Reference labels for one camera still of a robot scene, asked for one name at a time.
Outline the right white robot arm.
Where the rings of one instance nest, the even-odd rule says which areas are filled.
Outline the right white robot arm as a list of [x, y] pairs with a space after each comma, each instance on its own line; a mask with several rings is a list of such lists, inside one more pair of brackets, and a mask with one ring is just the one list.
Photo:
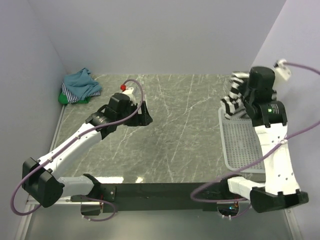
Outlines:
[[274, 84], [286, 82], [290, 77], [289, 68], [280, 65], [273, 69], [255, 66], [249, 72], [231, 75], [232, 89], [236, 90], [231, 96], [238, 97], [244, 106], [259, 139], [265, 183], [261, 185], [233, 176], [219, 187], [219, 193], [226, 200], [236, 194], [247, 198], [258, 213], [287, 209], [309, 201], [293, 171], [287, 140], [287, 113], [273, 88]]

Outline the black white striped tank top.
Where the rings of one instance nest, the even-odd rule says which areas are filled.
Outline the black white striped tank top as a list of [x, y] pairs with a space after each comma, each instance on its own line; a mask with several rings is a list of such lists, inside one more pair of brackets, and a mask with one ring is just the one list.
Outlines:
[[281, 107], [277, 101], [277, 92], [274, 90], [272, 101], [265, 104], [256, 104], [250, 107], [244, 106], [244, 92], [250, 72], [234, 72], [231, 75], [231, 89], [228, 95], [221, 98], [221, 106], [224, 108], [227, 117], [238, 113], [239, 110], [245, 110], [252, 121], [258, 125], [268, 125], [276, 123], [278, 116], [282, 114]]

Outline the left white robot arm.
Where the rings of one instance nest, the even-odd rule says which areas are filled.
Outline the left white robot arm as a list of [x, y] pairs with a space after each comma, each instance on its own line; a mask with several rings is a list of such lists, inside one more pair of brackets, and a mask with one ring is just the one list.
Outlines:
[[91, 114], [65, 142], [38, 160], [28, 158], [22, 165], [22, 188], [42, 207], [48, 208], [61, 197], [83, 195], [88, 201], [100, 195], [100, 182], [89, 174], [64, 177], [64, 171], [80, 155], [116, 131], [120, 125], [149, 125], [146, 102], [136, 103], [130, 90], [117, 92], [109, 103]]

